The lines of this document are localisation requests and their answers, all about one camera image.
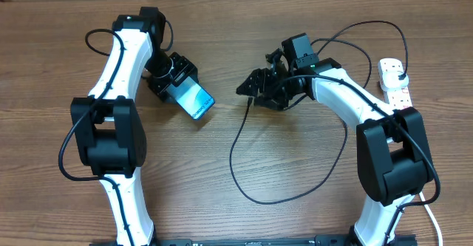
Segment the robotic arm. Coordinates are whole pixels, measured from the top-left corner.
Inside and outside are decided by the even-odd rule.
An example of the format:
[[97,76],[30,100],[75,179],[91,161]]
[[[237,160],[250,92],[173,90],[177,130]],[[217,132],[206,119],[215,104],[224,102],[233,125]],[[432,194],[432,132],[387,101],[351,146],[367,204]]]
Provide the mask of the robotic arm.
[[[387,236],[391,245],[398,245],[400,240],[407,240],[408,245],[416,244],[415,237],[395,240],[394,229],[401,213],[389,234],[387,231],[397,207],[411,202],[432,181],[432,172],[411,143],[365,99],[408,131],[432,162],[420,113],[412,107],[395,110],[361,88],[333,59],[320,61],[305,34],[283,41],[282,49],[266,55],[272,67],[255,69],[236,93],[255,97],[255,105],[275,110],[283,110],[295,95],[305,93],[332,109],[356,131],[358,177],[367,192],[361,217],[344,238],[345,245],[382,245]],[[280,61],[282,56],[290,64],[289,70]],[[402,142],[403,147],[390,152],[388,143],[393,142]]]
[[[99,245],[158,245],[141,185],[146,136],[135,98],[143,70],[151,73],[147,78],[150,90],[164,102],[180,104],[195,120],[214,104],[214,99],[198,84],[195,65],[175,52],[168,57],[160,49],[165,22],[164,15],[153,7],[142,7],[138,16],[118,16],[112,29],[121,38],[125,51],[112,87],[91,110],[118,64],[122,52],[118,38],[114,38],[109,60],[89,96],[72,101],[81,161],[102,179],[117,225],[116,241]],[[84,112],[89,114],[79,121]],[[96,126],[103,122],[114,122],[115,130]]]

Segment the black cable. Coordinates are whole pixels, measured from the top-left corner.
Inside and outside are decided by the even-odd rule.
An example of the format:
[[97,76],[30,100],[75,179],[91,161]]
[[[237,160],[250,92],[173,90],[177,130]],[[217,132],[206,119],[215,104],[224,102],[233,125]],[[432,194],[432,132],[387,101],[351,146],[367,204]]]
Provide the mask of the black cable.
[[289,202],[289,201],[292,201],[292,200],[295,200],[295,199],[304,197],[304,196],[306,196],[306,195],[312,193],[313,191],[317,190],[320,186],[322,186],[322,185],[328,180],[328,178],[329,178],[330,175],[332,174],[333,169],[335,169],[335,166],[337,165],[338,160],[340,159],[341,153],[343,152],[343,150],[344,150],[344,148],[345,148],[345,144],[347,143],[347,138],[348,138],[348,128],[347,128],[347,124],[346,124],[344,121],[342,121],[343,127],[344,127],[344,129],[345,129],[345,138],[344,138],[343,144],[341,145],[340,152],[338,153],[338,156],[337,156],[337,158],[335,159],[335,162],[333,163],[332,168],[331,168],[330,171],[328,172],[327,176],[326,176],[316,187],[311,188],[309,191],[306,191],[306,192],[304,192],[303,194],[300,194],[300,195],[297,195],[297,196],[294,196],[294,197],[291,197],[291,198],[282,199],[282,200],[275,201],[275,202],[260,202],[260,201],[258,201],[258,200],[255,200],[255,199],[249,197],[249,196],[243,191],[243,189],[239,186],[238,181],[237,181],[237,179],[236,179],[236,177],[235,177],[235,173],[234,173],[233,166],[232,166],[232,164],[231,164],[231,155],[232,155],[232,153],[233,153],[233,151],[234,151],[235,145],[237,144],[238,137],[239,137],[239,135],[242,133],[243,126],[245,125],[246,117],[248,116],[248,111],[250,110],[250,106],[251,106],[251,103],[252,103],[252,102],[253,102],[253,98],[248,98],[248,104],[247,104],[247,107],[246,107],[245,117],[243,118],[242,125],[240,126],[239,131],[238,131],[238,134],[236,134],[235,141],[234,141],[234,143],[231,145],[231,149],[230,149],[230,157],[229,157],[230,172],[231,172],[231,176],[232,176],[233,179],[234,179],[235,185],[238,187],[239,191],[240,191],[240,192],[243,194],[243,196],[245,196],[247,199],[249,199],[249,200],[252,201],[252,202],[255,202],[255,203],[258,204],[258,205],[276,205],[276,204],[279,204],[279,203]]
[[407,75],[407,67],[409,64],[409,52],[407,51],[407,42],[406,42],[406,37],[404,36],[404,33],[402,32],[401,28],[399,28],[397,25],[393,24],[390,21],[362,21],[356,24],[351,24],[348,27],[345,27],[344,29],[340,30],[338,33],[336,33],[332,38],[330,38],[325,44],[319,49],[317,52],[317,55],[331,42],[333,39],[337,38],[339,35],[341,35],[344,31],[348,30],[351,27],[360,25],[360,24],[372,24],[372,23],[382,23],[382,24],[389,24],[392,25],[395,29],[398,30],[398,32],[401,34],[402,41],[404,43],[404,49],[406,50],[406,67],[404,68],[404,73],[399,76],[399,79],[404,79]]
[[298,103],[301,103],[301,101],[303,101],[304,98],[306,98],[306,97],[307,97],[307,94],[302,95],[298,100],[296,100],[296,102],[294,102],[292,105],[288,106],[287,108],[285,108],[281,111],[286,111],[286,110],[292,109],[294,106],[297,106]]
[[397,123],[392,118],[392,116],[390,116],[386,112],[382,111],[375,103],[373,103],[362,92],[360,92],[360,90],[356,89],[353,85],[347,83],[346,81],[343,81],[342,79],[331,78],[331,77],[327,77],[327,76],[323,76],[323,75],[297,75],[297,76],[292,76],[292,77],[285,78],[284,80],[282,80],[279,83],[279,85],[275,88],[275,90],[277,91],[278,89],[282,88],[282,86],[287,81],[291,81],[291,80],[294,80],[294,79],[300,79],[300,78],[321,78],[321,79],[324,79],[324,80],[340,83],[341,85],[344,85],[344,86],[348,87],[349,89],[351,89],[352,91],[354,91],[354,93],[356,93],[361,99],[363,99],[369,106],[371,106],[379,114],[385,116],[385,118],[387,118],[392,124],[394,124],[396,129],[399,130],[402,133],[403,137],[411,143],[411,145],[419,152],[419,154],[421,154],[423,162],[427,165],[427,168],[432,172],[433,178],[434,178],[434,181],[435,181],[435,193],[434,193],[434,195],[432,196],[432,198],[428,199],[425,202],[422,202],[422,201],[420,201],[420,202],[407,202],[405,204],[402,204],[402,205],[398,206],[398,208],[396,209],[395,215],[391,219],[388,230],[386,232],[386,237],[385,237],[385,240],[384,240],[384,243],[383,243],[383,245],[385,245],[387,243],[388,238],[389,238],[389,234],[391,233],[392,229],[394,228],[395,221],[398,218],[398,215],[399,215],[400,212],[404,211],[404,209],[409,207],[409,206],[421,206],[421,205],[431,204],[431,203],[435,202],[437,200],[437,198],[440,196],[440,179],[438,178],[438,174],[437,174],[436,170],[434,169],[433,164],[427,158],[426,154],[422,151],[422,148],[414,141],[414,139],[412,139],[410,134],[401,125],[399,125],[399,123]]
[[360,50],[361,52],[363,52],[363,54],[367,57],[368,59],[368,63],[370,64],[370,70],[368,72],[368,77],[367,77],[367,81],[364,83],[363,85],[363,88],[366,88],[368,83],[370,82],[370,78],[371,78],[371,71],[372,71],[372,63],[371,63],[371,58],[370,56],[368,55],[368,53],[366,51],[364,51],[364,49],[360,48],[359,46],[353,44],[353,43],[350,43],[348,41],[344,41],[344,40],[338,40],[338,39],[331,39],[330,38],[319,38],[319,39],[316,39],[314,41],[312,41],[312,43],[310,43],[310,45],[312,46],[313,44],[319,42],[319,41],[332,41],[332,42],[338,42],[338,43],[342,43],[342,44],[346,44],[346,45],[349,45],[351,47],[355,47],[356,49]]
[[72,126],[72,128],[69,130],[69,132],[67,133],[66,137],[64,138],[64,141],[61,145],[61,149],[59,150],[59,155],[58,155],[58,166],[59,166],[59,170],[61,171],[61,173],[69,180],[72,180],[72,181],[79,181],[79,182],[84,182],[84,181],[92,181],[92,180],[106,180],[107,182],[110,182],[110,184],[112,184],[112,187],[115,189],[115,192],[117,193],[117,198],[118,198],[118,204],[119,204],[119,207],[120,207],[120,214],[121,214],[121,217],[122,217],[122,220],[123,220],[123,226],[124,226],[124,229],[126,230],[126,233],[128,234],[128,238],[129,238],[129,241],[130,241],[130,245],[131,246],[134,246],[134,243],[133,243],[133,238],[132,238],[132,233],[129,229],[129,225],[128,225],[128,222],[126,221],[126,216],[125,216],[125,210],[123,208],[123,201],[121,199],[121,195],[120,195],[120,190],[118,189],[118,185],[115,181],[113,181],[112,179],[110,178],[107,178],[107,177],[74,177],[72,176],[71,174],[67,173],[66,169],[64,168],[64,152],[66,151],[66,147],[67,147],[67,144],[69,143],[69,141],[71,140],[71,137],[72,135],[74,134],[75,130],[77,129],[78,125],[81,123],[81,121],[90,113],[94,112],[95,110],[95,107],[100,103],[100,101],[105,97],[106,93],[112,88],[112,84],[113,84],[113,80],[115,79],[115,77],[117,76],[118,74],[118,70],[120,69],[120,65],[121,65],[121,62],[123,60],[123,56],[125,54],[125,44],[123,43],[123,40],[121,39],[121,37],[114,31],[112,30],[109,30],[109,29],[95,29],[95,30],[92,30],[92,31],[89,31],[86,36],[85,36],[85,42],[86,42],[86,45],[91,49],[93,50],[94,52],[96,53],[99,53],[101,55],[105,55],[105,56],[109,56],[108,53],[105,53],[105,52],[101,52],[99,50],[96,50],[93,46],[90,45],[89,43],[89,37],[92,35],[92,34],[95,34],[95,33],[109,33],[109,34],[112,34],[114,37],[116,37],[116,39],[120,42],[120,55],[118,56],[118,61],[117,61],[117,65],[115,66],[115,69],[112,73],[112,76],[110,76],[110,80],[109,82],[106,83],[105,85],[105,89],[103,90],[103,92],[98,96],[98,98],[95,99],[95,101],[92,103],[92,105],[90,105],[89,107],[89,110],[84,112],[82,114],[82,116],[77,120],[77,122]]
[[167,51],[171,50],[172,44],[174,43],[174,31],[173,31],[173,29],[172,29],[171,22],[168,21],[168,20],[166,20],[166,23],[169,25],[169,29],[171,30],[171,40],[170,40],[170,42],[169,42],[168,47],[166,47],[165,49],[161,49],[161,50],[164,51],[164,52],[167,52]]
[[[329,38],[319,38],[319,39],[314,40],[310,45],[313,45],[313,44],[315,44],[315,43],[318,42],[318,41],[328,41],[328,40],[330,40],[330,39],[329,39]],[[362,49],[362,48],[360,48],[359,46],[357,46],[357,45],[355,45],[355,44],[352,44],[352,43],[350,43],[350,42],[348,42],[348,41],[342,41],[342,40],[338,40],[338,39],[332,39],[332,41],[334,41],[334,42],[339,42],[339,43],[343,43],[343,44],[347,44],[347,45],[350,45],[351,47],[355,47],[356,49],[362,51],[362,52],[366,55],[366,57],[368,58],[368,62],[369,62],[369,64],[370,64],[370,71],[369,71],[369,73],[368,73],[367,80],[366,80],[366,82],[365,82],[365,84],[364,84],[364,86],[363,86],[363,88],[365,88],[365,87],[367,86],[367,84],[370,82],[370,76],[371,76],[371,71],[372,71],[371,58],[370,58],[370,56],[368,55],[368,53],[367,53],[366,51],[364,51],[364,49]],[[293,63],[293,62],[292,62],[292,64],[289,66],[289,71],[290,71],[290,72],[293,72],[293,69],[294,69],[294,63]],[[276,61],[275,61],[275,60],[273,60],[273,65],[274,65],[274,68],[276,68]],[[307,97],[307,94],[302,95],[296,102],[294,102],[292,105],[290,105],[289,107],[287,107],[287,108],[285,108],[285,109],[283,109],[283,110],[281,110],[281,111],[287,111],[287,110],[289,110],[289,109],[292,109],[294,106],[296,106],[297,104],[299,104],[300,102],[302,102],[306,97]],[[295,197],[292,197],[292,198],[288,198],[288,199],[279,200],[279,201],[276,201],[276,202],[260,202],[260,201],[257,201],[257,200],[255,200],[255,199],[249,197],[249,196],[242,190],[242,188],[239,186],[239,184],[238,184],[238,182],[237,182],[237,179],[236,179],[236,177],[235,177],[235,175],[234,175],[233,166],[232,166],[232,164],[231,164],[231,155],[232,155],[232,153],[233,153],[234,146],[235,146],[235,144],[236,144],[237,141],[238,141],[239,135],[240,135],[240,133],[241,133],[242,130],[243,130],[243,126],[245,125],[246,117],[247,117],[247,115],[248,115],[248,110],[249,110],[249,105],[248,105],[248,107],[247,107],[247,109],[246,109],[246,113],[245,113],[245,117],[243,118],[242,126],[240,127],[240,130],[238,131],[238,134],[236,135],[234,144],[232,145],[231,150],[230,150],[230,172],[231,172],[231,176],[233,177],[234,182],[235,182],[235,185],[238,187],[239,191],[243,194],[243,196],[245,196],[245,197],[246,197],[247,199],[249,199],[250,201],[255,202],[255,203],[257,203],[257,204],[260,204],[260,205],[275,205],[275,204],[278,204],[278,203],[289,202],[289,201],[298,199],[298,198],[300,198],[300,197],[303,197],[303,196],[305,196],[305,195],[308,195],[308,194],[310,194],[311,192],[315,191],[317,188],[319,188],[322,184],[325,183],[325,181],[328,179],[328,177],[332,174],[332,171],[333,171],[333,169],[335,168],[335,166],[336,166],[336,164],[337,164],[337,162],[338,162],[338,159],[340,158],[341,153],[342,153],[343,150],[344,150],[345,143],[347,142],[347,136],[348,136],[347,124],[346,124],[343,120],[342,120],[342,123],[343,123],[344,128],[345,128],[345,138],[344,138],[343,145],[342,145],[342,147],[340,148],[340,152],[339,152],[339,154],[338,154],[338,156],[337,156],[335,162],[333,163],[332,169],[330,169],[328,175],[325,177],[324,180],[322,180],[322,182],[321,182],[319,185],[317,185],[315,188],[312,188],[312,189],[310,189],[309,191],[307,191],[307,192],[305,192],[305,193],[303,193],[303,194],[300,194],[300,195],[298,195],[298,196],[295,196]]]

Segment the wooden table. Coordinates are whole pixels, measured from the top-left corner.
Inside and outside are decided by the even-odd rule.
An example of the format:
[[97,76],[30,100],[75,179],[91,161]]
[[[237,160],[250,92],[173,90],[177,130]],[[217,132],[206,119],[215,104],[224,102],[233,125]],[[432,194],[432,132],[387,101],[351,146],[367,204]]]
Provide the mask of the wooden table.
[[[97,182],[70,182],[58,170],[59,146],[71,126],[69,105],[95,85],[106,58],[84,34],[110,27],[119,14],[158,6],[174,27],[174,51],[194,62],[217,103],[195,122],[161,103],[142,84],[137,106],[148,138],[143,189],[162,239],[250,239],[346,233],[365,193],[356,172],[354,132],[333,175],[317,192],[281,205],[256,205],[238,192],[228,152],[246,98],[236,87],[264,54],[306,32],[330,37],[357,21],[393,21],[409,45],[410,90],[423,114],[442,182],[432,210],[445,245],[473,239],[473,0],[114,0],[0,4],[0,244],[88,245],[115,237],[109,202]],[[371,24],[343,38],[365,48],[374,63],[404,60],[397,32]],[[111,39],[92,43],[108,51]],[[363,83],[367,61],[333,43],[321,54]],[[382,98],[378,73],[367,89]],[[251,108],[234,152],[234,169],[252,197],[271,201],[299,194],[324,178],[343,129],[325,106],[306,100],[289,112]],[[75,142],[65,156],[74,175],[89,175]],[[425,187],[427,197],[433,184]],[[420,245],[436,235],[423,208],[410,208],[397,229]]]

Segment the power strip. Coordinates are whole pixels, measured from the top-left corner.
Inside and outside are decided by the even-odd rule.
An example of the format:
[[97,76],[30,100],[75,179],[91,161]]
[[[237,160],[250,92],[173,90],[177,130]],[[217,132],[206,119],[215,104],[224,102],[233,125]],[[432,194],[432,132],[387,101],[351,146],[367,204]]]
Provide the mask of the power strip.
[[412,100],[409,93],[409,89],[407,86],[398,88],[390,88],[389,91],[386,91],[387,88],[384,88],[383,79],[384,76],[387,74],[402,74],[404,73],[404,68],[402,66],[402,62],[395,59],[395,58],[383,58],[378,62],[378,71],[379,71],[379,78],[380,78],[380,85],[383,89],[384,93],[384,100],[389,105],[394,106],[396,109],[405,109],[412,106]]
[[[412,106],[411,95],[409,93],[409,89],[407,88],[409,80],[403,81],[398,80],[397,77],[391,77],[404,72],[402,62],[395,58],[383,58],[378,62],[378,71],[380,79],[379,84],[383,89],[384,101],[389,105],[394,106],[396,109],[405,109]],[[389,83],[384,83],[383,79],[388,79]],[[419,193],[419,197],[422,201],[425,201],[422,192]],[[430,207],[428,205],[424,205],[424,207],[435,226],[435,230],[437,231],[438,245],[443,246],[442,231],[440,230],[440,226],[438,225],[433,212],[430,210]]]

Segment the white cable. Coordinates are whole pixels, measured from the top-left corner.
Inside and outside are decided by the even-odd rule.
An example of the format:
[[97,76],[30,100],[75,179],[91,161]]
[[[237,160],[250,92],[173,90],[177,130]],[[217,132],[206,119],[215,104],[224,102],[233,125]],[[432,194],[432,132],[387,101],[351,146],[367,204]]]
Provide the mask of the white cable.
[[[423,196],[422,191],[419,193],[419,197],[421,198],[422,202],[425,202],[426,198]],[[432,210],[430,210],[429,205],[424,205],[424,207],[426,208],[427,213],[429,214],[430,219],[432,220],[432,224],[434,224],[435,230],[437,231],[438,246],[443,246],[442,231],[440,230],[440,226],[438,225]]]

